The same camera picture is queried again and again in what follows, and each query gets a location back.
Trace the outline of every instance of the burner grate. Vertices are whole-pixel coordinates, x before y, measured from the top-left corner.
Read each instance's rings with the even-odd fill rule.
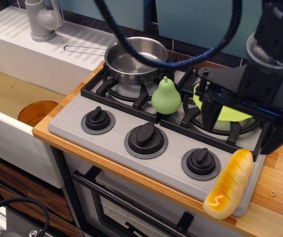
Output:
[[[196,119],[197,116],[201,114],[201,111],[198,107],[189,108],[188,101],[189,98],[193,97],[194,95],[194,85],[197,83],[198,79],[199,78],[196,70],[190,78],[187,77],[186,79],[181,80],[177,85],[177,89],[181,94],[183,109],[185,112],[185,115],[181,119],[180,123],[177,123],[173,120],[173,115],[167,115],[161,119],[160,125],[230,153],[234,153],[238,149],[242,148],[236,145],[236,141],[240,135],[246,134],[256,128],[262,129],[255,148],[253,151],[251,151],[253,154],[253,160],[255,161],[260,152],[262,140],[264,139],[266,131],[268,130],[268,125],[266,123],[262,124],[262,121],[259,119],[252,118],[254,121],[244,128],[242,128],[239,122],[230,122],[230,130],[228,131],[214,129],[211,133],[205,133],[195,129],[198,127],[199,129],[203,130],[202,123]],[[228,138],[227,140],[222,140],[213,136],[213,134],[228,136]]]
[[[175,62],[176,58],[171,58],[169,62]],[[101,71],[99,71],[96,76],[94,76],[82,89],[81,96],[86,97],[88,99],[94,100],[101,104],[110,106],[127,114],[136,116],[138,118],[144,119],[149,122],[153,122],[155,124],[159,123],[162,115],[160,113],[155,112],[154,114],[143,110],[144,105],[151,101],[151,97],[146,89],[145,85],[141,86],[140,95],[138,98],[130,98],[127,96],[122,96],[112,90],[114,86],[118,84],[118,81],[113,78],[108,78],[108,66],[104,64],[104,67]],[[189,71],[193,71],[193,68],[184,68],[182,70],[185,72],[185,75],[189,74]],[[164,70],[163,73],[159,76],[159,78],[155,81],[156,84],[159,84],[161,79],[167,76],[171,80],[174,81],[174,71],[173,70]],[[94,87],[96,87],[99,82],[103,82],[95,91]],[[125,104],[121,101],[115,100],[117,98],[119,100],[132,102],[132,105]]]

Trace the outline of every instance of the oven handle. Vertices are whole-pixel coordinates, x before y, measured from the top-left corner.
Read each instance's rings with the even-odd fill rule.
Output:
[[[162,222],[161,220],[157,219],[152,214],[140,209],[139,207],[135,206],[131,202],[120,197],[116,193],[96,183],[94,180],[96,176],[100,173],[100,171],[101,169],[96,166],[93,166],[85,175],[82,175],[78,171],[75,171],[72,174],[72,179],[84,185],[85,187],[89,188],[91,191],[97,193],[98,195],[108,199],[109,201],[122,207],[123,209],[129,211],[130,213],[133,213],[137,215],[138,217],[148,221],[149,223],[153,224],[154,226],[160,228],[161,230],[167,232],[168,234],[174,237],[190,237],[189,235],[186,234],[188,228],[186,229],[179,228],[180,230],[182,230],[181,232],[179,232],[176,229],[174,229],[172,226],[170,226],[169,224]]]

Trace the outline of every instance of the blue cable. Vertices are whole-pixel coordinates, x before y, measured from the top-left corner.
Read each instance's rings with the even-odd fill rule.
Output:
[[[213,48],[207,50],[206,52],[187,59],[183,61],[178,61],[178,62],[162,62],[158,60],[151,60],[143,55],[139,54],[138,51],[129,43],[129,41],[126,39],[123,31],[119,28],[117,23],[114,21],[108,7],[106,6],[104,0],[94,0],[95,4],[97,5],[100,13],[104,17],[105,21],[108,23],[109,27],[112,29],[116,37],[118,38],[119,42],[122,44],[124,49],[131,54],[135,59],[137,59],[139,62],[155,67],[155,68],[163,68],[163,69],[178,69],[184,66],[191,66],[193,64],[201,63],[218,52],[220,52],[224,47],[228,45],[228,43],[232,40],[232,38],[235,36],[240,20],[241,20],[241,15],[242,15],[242,0],[233,0],[233,10],[232,10],[232,16],[231,16],[231,21],[230,25],[228,27],[228,30],[223,37],[223,39]]]

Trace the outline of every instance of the toy bread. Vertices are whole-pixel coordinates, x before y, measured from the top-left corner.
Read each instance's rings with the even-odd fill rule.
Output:
[[[216,219],[229,217],[238,207],[252,171],[252,153],[247,149],[234,152],[202,205],[205,212]]]

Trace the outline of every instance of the orange cup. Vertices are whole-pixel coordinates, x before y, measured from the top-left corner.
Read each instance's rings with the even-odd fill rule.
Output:
[[[47,114],[52,111],[58,103],[54,101],[38,101],[31,103],[22,109],[18,115],[18,120],[35,127]]]

